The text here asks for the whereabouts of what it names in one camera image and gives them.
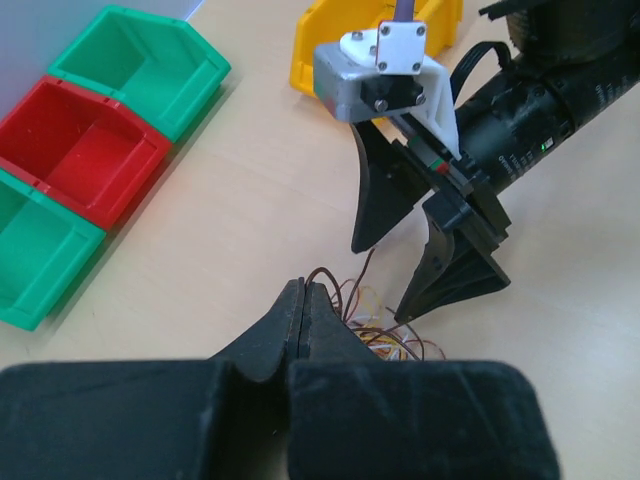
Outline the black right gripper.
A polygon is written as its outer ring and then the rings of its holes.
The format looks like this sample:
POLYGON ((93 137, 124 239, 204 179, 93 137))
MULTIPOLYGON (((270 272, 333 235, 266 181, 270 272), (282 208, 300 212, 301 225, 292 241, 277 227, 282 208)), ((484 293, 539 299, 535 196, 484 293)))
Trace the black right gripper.
POLYGON ((410 114, 392 118, 406 144, 371 121, 353 124, 360 167, 351 250, 375 246, 429 191, 429 239, 395 313, 409 323, 437 308, 505 289, 492 257, 511 221, 497 196, 570 135, 569 80, 497 74, 456 111, 460 154, 410 114))

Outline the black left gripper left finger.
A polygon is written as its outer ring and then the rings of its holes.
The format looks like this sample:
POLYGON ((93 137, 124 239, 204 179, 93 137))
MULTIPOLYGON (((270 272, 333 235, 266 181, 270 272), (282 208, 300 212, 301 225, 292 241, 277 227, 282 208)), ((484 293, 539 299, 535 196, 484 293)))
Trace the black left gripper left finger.
POLYGON ((278 369, 304 282, 211 359, 48 362, 1 372, 4 479, 212 479, 240 367, 278 369))

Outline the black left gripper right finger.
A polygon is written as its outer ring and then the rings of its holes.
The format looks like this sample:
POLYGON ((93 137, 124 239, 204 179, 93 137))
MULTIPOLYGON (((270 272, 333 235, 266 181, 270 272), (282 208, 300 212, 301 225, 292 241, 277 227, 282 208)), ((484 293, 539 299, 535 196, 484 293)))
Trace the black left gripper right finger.
POLYGON ((293 479, 556 479, 529 380, 494 361, 384 361, 305 294, 306 337, 287 372, 293 479))

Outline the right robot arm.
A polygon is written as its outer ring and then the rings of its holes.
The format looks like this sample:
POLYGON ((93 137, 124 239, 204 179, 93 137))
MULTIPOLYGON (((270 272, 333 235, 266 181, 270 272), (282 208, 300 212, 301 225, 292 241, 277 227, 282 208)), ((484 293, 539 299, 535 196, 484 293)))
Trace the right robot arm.
POLYGON ((504 19, 508 42, 482 41, 459 61, 459 92, 489 52, 499 71, 456 111, 458 154, 417 118, 395 119, 401 140, 353 126, 360 160, 351 248, 372 248, 415 206, 429 238, 396 309, 406 324, 437 308, 504 289, 493 258, 510 224, 502 191, 639 81, 635 1, 499 1, 482 9, 504 19))

